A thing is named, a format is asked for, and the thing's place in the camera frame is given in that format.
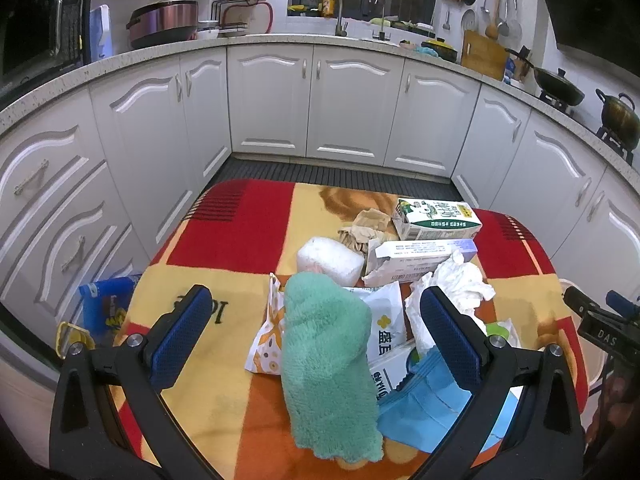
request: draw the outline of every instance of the yellow flower logo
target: yellow flower logo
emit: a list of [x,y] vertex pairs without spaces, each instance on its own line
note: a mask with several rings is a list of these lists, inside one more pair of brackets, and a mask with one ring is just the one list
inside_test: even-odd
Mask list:
[[391,324],[391,320],[386,316],[386,314],[384,316],[382,316],[379,320],[378,320],[378,324],[382,327],[382,329],[384,330],[387,326],[389,326]]

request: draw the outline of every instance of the range hood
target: range hood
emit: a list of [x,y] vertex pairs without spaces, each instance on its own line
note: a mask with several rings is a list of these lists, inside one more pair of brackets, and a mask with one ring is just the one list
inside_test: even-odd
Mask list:
[[640,76],[640,0],[545,0],[558,47]]

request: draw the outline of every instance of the blue gripper pad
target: blue gripper pad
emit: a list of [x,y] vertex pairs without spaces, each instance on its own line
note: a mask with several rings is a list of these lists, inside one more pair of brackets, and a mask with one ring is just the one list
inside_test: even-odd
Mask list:
[[474,393],[488,362],[482,330],[469,316],[460,314],[438,286],[422,293],[420,314],[458,386]]
[[193,285],[187,295],[163,314],[146,335],[148,343],[143,353],[150,369],[153,389],[171,388],[187,362],[200,334],[211,318],[213,300],[209,289]]

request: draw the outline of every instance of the microwave handle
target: microwave handle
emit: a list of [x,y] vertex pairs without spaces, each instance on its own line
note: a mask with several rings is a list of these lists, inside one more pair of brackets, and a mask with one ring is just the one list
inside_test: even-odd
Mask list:
[[62,46],[62,31],[60,30],[60,22],[62,21],[62,0],[56,1],[56,23],[55,23],[55,38],[56,43],[53,47],[53,57],[58,56],[60,53],[60,47]]

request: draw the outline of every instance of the wooden spoon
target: wooden spoon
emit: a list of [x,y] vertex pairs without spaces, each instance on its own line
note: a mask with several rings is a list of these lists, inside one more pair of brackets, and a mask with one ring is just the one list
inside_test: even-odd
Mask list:
[[484,35],[492,40],[498,39],[498,26],[495,23],[495,20],[498,19],[498,10],[500,7],[500,0],[495,0],[495,9],[494,9],[494,18],[491,20],[489,25],[486,26],[484,30]]

